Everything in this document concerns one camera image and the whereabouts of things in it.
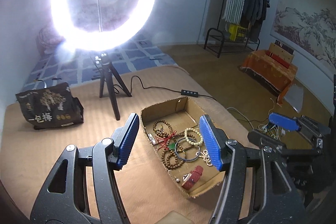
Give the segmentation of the cardboard box tray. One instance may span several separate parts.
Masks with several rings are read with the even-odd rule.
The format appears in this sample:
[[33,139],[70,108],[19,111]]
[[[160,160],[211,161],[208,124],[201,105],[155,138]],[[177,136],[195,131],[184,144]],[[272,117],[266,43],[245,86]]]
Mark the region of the cardboard box tray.
[[[157,103],[141,110],[144,133],[151,133],[157,144],[152,145],[155,154],[176,186],[188,198],[196,198],[217,184],[223,175],[212,165],[209,153],[199,130],[199,120],[205,112],[192,99],[180,97]],[[183,176],[197,165],[203,174],[190,189],[181,187]]]

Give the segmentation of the black snack bag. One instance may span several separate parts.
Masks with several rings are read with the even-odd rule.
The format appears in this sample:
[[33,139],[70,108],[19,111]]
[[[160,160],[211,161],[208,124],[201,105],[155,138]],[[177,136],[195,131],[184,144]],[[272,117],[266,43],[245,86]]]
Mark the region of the black snack bag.
[[15,95],[21,112],[35,130],[82,124],[84,108],[73,97],[68,83],[43,89],[27,90]]

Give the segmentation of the black tripod stand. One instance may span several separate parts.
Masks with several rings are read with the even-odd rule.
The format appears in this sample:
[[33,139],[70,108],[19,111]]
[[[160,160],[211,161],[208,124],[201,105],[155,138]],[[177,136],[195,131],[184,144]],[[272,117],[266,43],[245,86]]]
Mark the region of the black tripod stand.
[[96,65],[100,65],[100,91],[99,97],[103,97],[104,92],[104,85],[106,84],[109,94],[109,99],[112,105],[112,109],[117,121],[120,120],[120,112],[117,104],[116,92],[114,89],[113,78],[115,78],[120,85],[122,91],[128,96],[131,97],[131,92],[126,87],[125,83],[123,82],[120,74],[118,73],[117,69],[113,66],[108,53],[102,52],[95,56],[94,63]]

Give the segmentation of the blue checkered bed sheet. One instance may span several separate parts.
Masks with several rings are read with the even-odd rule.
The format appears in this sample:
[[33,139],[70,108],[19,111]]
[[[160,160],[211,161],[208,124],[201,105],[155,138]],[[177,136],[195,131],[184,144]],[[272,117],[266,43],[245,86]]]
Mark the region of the blue checkered bed sheet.
[[[106,53],[119,74],[176,64],[140,32],[125,44]],[[44,55],[31,71],[22,91],[42,89],[63,82],[77,86],[98,80],[101,63],[96,60],[96,55],[94,52],[76,51],[63,61],[57,53]]]

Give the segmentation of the yellow box on rack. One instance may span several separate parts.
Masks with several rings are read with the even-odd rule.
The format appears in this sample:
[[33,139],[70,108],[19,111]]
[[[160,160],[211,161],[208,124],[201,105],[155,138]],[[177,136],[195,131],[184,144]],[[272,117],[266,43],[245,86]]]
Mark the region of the yellow box on rack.
[[240,25],[230,24],[228,32],[230,33],[230,40],[233,42],[244,42],[248,29]]

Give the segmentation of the black clothes rack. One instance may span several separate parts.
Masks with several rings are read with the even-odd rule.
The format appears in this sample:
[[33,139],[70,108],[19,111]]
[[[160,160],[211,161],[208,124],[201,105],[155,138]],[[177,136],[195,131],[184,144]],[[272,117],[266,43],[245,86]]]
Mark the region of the black clothes rack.
[[204,50],[225,53],[256,51],[270,0],[221,0],[218,20],[205,33]]

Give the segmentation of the dark hanging clothes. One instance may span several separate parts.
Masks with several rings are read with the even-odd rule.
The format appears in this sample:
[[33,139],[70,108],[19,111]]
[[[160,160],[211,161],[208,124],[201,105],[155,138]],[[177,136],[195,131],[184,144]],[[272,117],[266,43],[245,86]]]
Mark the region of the dark hanging clothes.
[[262,24],[266,19],[268,8],[269,0],[245,0],[240,25],[247,28],[249,24],[251,26]]

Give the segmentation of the folded floral quilt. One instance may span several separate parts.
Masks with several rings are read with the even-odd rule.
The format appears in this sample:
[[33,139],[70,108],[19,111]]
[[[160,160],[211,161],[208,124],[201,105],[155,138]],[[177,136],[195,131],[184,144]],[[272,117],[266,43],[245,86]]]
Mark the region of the folded floral quilt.
[[65,39],[56,32],[53,24],[49,22],[40,29],[36,37],[39,54],[44,56],[54,53],[64,40]]

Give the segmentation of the landscape wall painting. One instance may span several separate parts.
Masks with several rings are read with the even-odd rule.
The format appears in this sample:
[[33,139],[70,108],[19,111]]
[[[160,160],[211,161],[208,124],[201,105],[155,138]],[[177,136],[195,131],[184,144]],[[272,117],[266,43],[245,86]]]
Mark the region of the landscape wall painting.
[[335,0],[278,0],[272,31],[335,73]]

